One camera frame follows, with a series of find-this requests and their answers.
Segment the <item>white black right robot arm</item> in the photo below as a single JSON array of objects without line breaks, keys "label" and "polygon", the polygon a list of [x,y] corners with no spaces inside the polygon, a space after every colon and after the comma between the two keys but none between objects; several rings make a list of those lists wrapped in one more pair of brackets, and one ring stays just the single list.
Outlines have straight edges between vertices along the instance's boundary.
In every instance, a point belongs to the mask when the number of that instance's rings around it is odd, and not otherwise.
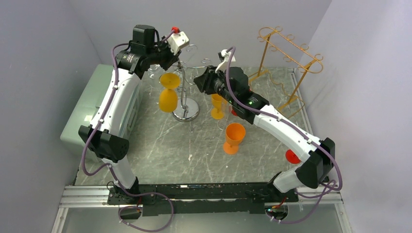
[{"label": "white black right robot arm", "polygon": [[317,188],[333,168],[334,142],[329,138],[321,140],[284,117],[267,99],[251,90],[240,67],[223,72],[207,66],[193,81],[201,93],[222,97],[238,117],[280,140],[299,159],[298,165],[272,178],[273,185],[268,187],[271,200],[280,201],[288,191],[301,186]]}]

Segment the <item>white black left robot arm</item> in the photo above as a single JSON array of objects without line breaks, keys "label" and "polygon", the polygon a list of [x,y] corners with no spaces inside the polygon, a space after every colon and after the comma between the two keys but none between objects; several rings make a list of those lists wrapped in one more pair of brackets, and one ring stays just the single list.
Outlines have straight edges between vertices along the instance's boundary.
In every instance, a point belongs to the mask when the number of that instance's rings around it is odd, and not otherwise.
[{"label": "white black left robot arm", "polygon": [[168,70],[188,44],[189,38],[177,27],[160,37],[155,27],[136,25],[129,42],[112,48],[108,89],[89,125],[79,127],[78,134],[85,143],[80,162],[83,173],[93,176],[107,167],[114,186],[121,190],[120,197],[128,204],[139,199],[140,191],[127,159],[129,141],[120,135],[123,115],[144,73],[153,65]]}]

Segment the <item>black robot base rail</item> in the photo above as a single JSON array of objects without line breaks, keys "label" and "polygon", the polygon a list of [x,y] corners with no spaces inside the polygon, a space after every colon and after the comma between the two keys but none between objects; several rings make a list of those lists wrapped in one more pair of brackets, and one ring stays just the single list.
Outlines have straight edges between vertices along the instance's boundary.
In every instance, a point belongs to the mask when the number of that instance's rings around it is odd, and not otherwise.
[{"label": "black robot base rail", "polygon": [[298,202],[294,190],[276,191],[267,182],[141,184],[142,197],[127,196],[109,188],[108,205],[141,205],[143,216],[248,212],[263,214],[270,205]]}]

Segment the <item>clear ribbed wine glass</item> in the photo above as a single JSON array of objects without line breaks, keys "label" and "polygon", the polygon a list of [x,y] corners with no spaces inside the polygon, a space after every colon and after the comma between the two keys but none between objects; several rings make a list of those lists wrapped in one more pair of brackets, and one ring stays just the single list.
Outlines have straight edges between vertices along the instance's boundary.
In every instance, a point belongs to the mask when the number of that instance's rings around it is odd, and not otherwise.
[{"label": "clear ribbed wine glass", "polygon": [[156,74],[157,71],[159,71],[159,69],[160,69],[160,65],[157,65],[157,64],[155,64],[155,65],[150,65],[150,67],[149,67],[149,69],[148,69],[148,76],[149,76],[151,79],[154,79],[154,78],[155,78],[155,74]]}]

